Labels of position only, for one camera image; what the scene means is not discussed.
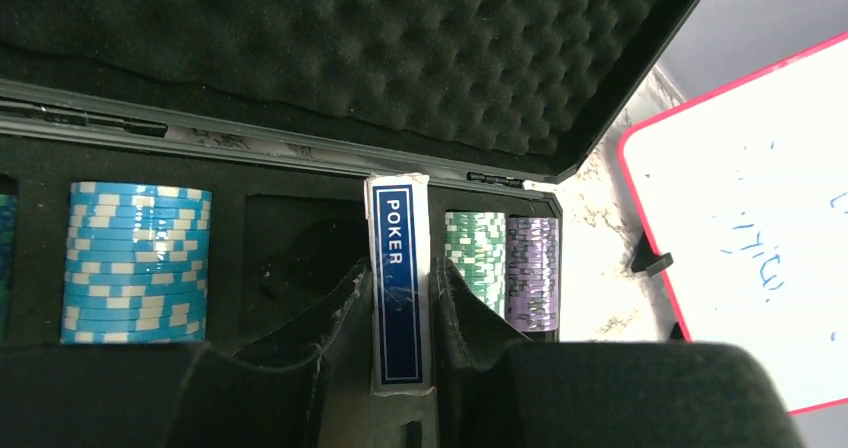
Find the purple chip stack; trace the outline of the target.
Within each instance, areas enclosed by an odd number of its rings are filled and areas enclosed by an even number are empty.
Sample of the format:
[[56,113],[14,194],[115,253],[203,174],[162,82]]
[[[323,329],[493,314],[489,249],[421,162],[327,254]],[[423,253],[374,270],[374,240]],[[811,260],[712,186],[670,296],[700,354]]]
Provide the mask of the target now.
[[559,328],[559,220],[510,217],[506,237],[506,319],[525,334]]

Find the black poker set case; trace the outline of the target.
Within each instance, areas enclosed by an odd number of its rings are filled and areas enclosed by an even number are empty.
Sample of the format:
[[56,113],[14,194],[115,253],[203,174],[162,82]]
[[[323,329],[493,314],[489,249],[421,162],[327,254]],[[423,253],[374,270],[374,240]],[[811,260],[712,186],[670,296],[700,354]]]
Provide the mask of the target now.
[[[77,181],[212,193],[204,339],[227,354],[371,270],[364,183],[449,211],[560,216],[574,175],[700,0],[1,0],[1,189],[18,199],[5,347],[61,341]],[[395,423],[366,328],[315,446]]]

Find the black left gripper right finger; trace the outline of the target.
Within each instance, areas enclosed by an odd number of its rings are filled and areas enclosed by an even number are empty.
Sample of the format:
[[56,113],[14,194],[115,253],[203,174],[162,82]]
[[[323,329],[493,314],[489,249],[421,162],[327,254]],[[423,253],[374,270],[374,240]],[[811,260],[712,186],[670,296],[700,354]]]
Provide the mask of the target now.
[[685,342],[539,342],[431,264],[444,447],[798,447],[745,351]]

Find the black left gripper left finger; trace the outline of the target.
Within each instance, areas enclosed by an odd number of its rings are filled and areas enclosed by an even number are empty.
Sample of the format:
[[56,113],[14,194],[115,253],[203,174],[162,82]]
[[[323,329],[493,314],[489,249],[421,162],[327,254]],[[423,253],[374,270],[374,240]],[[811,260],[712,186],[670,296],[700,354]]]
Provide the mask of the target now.
[[323,298],[227,354],[208,342],[5,347],[5,447],[307,447],[337,349],[370,319],[360,259]]

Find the pink framed whiteboard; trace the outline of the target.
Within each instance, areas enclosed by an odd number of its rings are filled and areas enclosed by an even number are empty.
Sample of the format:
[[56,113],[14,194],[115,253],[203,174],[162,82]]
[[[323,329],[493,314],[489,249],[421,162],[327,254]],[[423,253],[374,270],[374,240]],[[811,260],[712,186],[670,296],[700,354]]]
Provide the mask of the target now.
[[847,38],[629,128],[618,159],[683,336],[740,347],[788,412],[847,399]]

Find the light blue chip stack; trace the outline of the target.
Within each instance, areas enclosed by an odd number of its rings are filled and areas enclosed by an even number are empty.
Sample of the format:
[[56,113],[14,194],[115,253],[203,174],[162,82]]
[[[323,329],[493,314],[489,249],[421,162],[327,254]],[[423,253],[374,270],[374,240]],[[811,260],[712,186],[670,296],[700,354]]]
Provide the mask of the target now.
[[189,187],[72,183],[61,341],[204,339],[212,199]]

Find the green blue chip stack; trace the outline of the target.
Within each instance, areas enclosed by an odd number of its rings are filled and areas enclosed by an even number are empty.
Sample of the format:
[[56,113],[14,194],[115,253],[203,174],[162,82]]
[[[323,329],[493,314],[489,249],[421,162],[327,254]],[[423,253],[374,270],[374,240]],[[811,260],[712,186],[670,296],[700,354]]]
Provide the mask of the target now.
[[1,195],[1,341],[5,331],[11,296],[11,270],[14,253],[18,199],[11,194]]

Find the blue playing card deck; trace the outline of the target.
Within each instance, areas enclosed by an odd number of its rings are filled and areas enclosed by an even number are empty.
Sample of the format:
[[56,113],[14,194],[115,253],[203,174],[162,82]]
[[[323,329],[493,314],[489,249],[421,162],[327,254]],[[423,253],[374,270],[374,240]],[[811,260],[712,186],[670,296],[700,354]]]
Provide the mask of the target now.
[[423,395],[433,387],[429,177],[371,176],[364,183],[372,272],[373,387]]

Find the green white chip stack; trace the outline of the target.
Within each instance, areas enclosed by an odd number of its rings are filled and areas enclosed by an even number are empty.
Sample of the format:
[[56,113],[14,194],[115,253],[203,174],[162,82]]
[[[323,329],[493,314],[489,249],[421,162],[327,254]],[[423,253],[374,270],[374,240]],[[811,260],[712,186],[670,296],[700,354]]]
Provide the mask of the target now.
[[506,312],[506,214],[445,213],[445,257],[470,291],[501,318]]

